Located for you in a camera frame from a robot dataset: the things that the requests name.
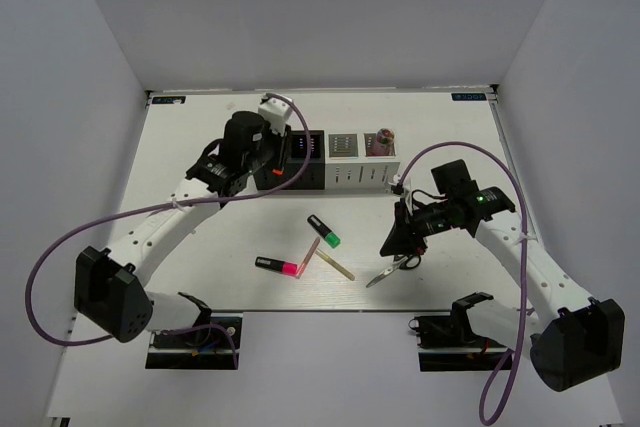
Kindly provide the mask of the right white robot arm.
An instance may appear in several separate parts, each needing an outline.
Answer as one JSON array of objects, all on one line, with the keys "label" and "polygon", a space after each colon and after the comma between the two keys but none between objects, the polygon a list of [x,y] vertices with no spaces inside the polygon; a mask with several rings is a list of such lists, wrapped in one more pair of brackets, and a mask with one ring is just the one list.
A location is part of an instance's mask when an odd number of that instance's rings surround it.
[{"label": "right white robot arm", "polygon": [[487,249],[517,286],[527,290],[533,313],[527,315],[476,292],[453,302],[447,321],[428,322],[424,331],[434,344],[466,346],[487,338],[513,349],[523,344],[541,380],[561,392],[621,365],[625,316],[612,299],[600,301],[572,280],[546,250],[528,239],[514,203],[498,187],[481,189],[457,160],[432,171],[441,195],[435,202],[415,202],[393,186],[398,199],[394,223],[380,254],[396,260],[419,259],[430,236],[452,229],[466,231]]}]

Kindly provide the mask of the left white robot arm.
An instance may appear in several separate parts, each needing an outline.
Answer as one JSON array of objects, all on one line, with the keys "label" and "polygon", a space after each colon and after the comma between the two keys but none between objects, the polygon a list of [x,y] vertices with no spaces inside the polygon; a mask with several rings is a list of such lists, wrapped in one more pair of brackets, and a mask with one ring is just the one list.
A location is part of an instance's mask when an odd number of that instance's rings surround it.
[{"label": "left white robot arm", "polygon": [[196,297],[146,291],[154,272],[195,229],[241,193],[263,166],[281,168],[290,149],[290,108],[279,102],[227,121],[221,141],[209,144],[172,192],[170,207],[148,215],[129,234],[103,250],[77,257],[76,310],[116,340],[143,331],[176,330],[188,345],[211,334],[210,308]]}]

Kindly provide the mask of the green highlighter marker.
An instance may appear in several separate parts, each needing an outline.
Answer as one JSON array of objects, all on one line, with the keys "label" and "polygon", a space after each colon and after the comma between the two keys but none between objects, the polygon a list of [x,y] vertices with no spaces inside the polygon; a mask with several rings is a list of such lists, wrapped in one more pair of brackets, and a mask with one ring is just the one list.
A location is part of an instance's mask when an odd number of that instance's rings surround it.
[{"label": "green highlighter marker", "polygon": [[316,215],[310,215],[307,222],[331,248],[336,248],[341,244],[341,239],[337,234]]}]

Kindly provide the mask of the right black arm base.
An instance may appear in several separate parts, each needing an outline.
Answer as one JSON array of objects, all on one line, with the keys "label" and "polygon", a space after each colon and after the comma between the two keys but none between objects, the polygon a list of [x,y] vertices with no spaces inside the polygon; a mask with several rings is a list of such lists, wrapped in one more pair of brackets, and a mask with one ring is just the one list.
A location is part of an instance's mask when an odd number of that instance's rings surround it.
[{"label": "right black arm base", "polygon": [[507,348],[495,340],[472,332],[468,311],[493,300],[484,292],[467,295],[452,303],[447,312],[422,314],[408,322],[417,338],[421,372],[491,371]]}]

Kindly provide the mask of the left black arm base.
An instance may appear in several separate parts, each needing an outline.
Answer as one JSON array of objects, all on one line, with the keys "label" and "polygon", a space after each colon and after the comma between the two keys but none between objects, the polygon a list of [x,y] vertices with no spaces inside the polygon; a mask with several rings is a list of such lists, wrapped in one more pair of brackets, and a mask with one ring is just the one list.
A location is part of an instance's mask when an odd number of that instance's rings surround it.
[{"label": "left black arm base", "polygon": [[147,349],[147,370],[232,371],[240,360],[243,314],[225,313],[211,318],[219,329],[180,335],[152,334]]}]

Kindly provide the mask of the yellow pen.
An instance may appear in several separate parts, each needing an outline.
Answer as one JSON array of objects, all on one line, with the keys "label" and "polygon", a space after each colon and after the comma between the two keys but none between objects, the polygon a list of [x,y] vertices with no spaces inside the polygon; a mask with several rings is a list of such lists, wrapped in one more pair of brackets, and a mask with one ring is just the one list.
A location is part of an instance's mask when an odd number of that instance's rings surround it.
[{"label": "yellow pen", "polygon": [[320,249],[317,249],[315,251],[315,255],[318,256],[320,259],[322,259],[325,263],[330,265],[332,268],[334,268],[336,271],[338,271],[341,275],[346,277],[348,280],[350,281],[355,280],[355,276],[353,273],[351,273],[349,270],[347,270],[345,267],[343,267],[341,264],[339,264],[337,261],[335,261],[325,252],[322,252]]}]

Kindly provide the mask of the orange highlighter marker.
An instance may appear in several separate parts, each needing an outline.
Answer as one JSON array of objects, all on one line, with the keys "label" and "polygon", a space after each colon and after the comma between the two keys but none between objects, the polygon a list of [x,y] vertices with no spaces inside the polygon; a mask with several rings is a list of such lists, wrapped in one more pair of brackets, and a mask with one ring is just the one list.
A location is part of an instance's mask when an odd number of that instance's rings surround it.
[{"label": "orange highlighter marker", "polygon": [[275,157],[272,172],[281,176],[284,173],[285,163],[288,156],[288,137],[284,136],[280,139],[278,154]]}]

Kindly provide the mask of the pink highlighter marker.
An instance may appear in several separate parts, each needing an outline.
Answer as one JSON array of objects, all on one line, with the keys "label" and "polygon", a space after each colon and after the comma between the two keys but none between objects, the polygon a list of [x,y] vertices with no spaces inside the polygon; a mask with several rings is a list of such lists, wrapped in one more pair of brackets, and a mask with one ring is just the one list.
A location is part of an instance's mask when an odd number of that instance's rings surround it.
[{"label": "pink highlighter marker", "polygon": [[289,276],[296,276],[298,272],[298,265],[295,263],[261,256],[258,256],[255,259],[254,265],[258,268],[263,268]]}]

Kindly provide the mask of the pink pen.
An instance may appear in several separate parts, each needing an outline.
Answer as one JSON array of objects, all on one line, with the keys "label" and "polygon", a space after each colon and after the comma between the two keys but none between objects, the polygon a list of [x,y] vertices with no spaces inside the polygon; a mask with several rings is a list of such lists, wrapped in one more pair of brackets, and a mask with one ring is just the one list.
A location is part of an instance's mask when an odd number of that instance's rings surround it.
[{"label": "pink pen", "polygon": [[295,277],[297,279],[299,279],[303,275],[303,273],[304,273],[306,267],[308,266],[311,258],[313,257],[314,253],[316,252],[320,241],[321,241],[321,238],[320,237],[316,237],[315,240],[312,242],[309,250],[307,251],[307,253],[305,254],[304,258],[302,259],[301,263],[298,266],[298,269],[297,269],[296,274],[295,274]]}]

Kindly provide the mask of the pink clear tube case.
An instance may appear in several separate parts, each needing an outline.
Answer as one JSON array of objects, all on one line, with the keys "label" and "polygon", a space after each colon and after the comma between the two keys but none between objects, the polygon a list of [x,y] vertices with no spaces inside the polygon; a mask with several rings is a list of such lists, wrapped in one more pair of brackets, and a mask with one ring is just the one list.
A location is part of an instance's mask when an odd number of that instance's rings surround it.
[{"label": "pink clear tube case", "polygon": [[390,156],[394,148],[395,134],[389,128],[381,128],[372,139],[370,152],[372,156]]}]

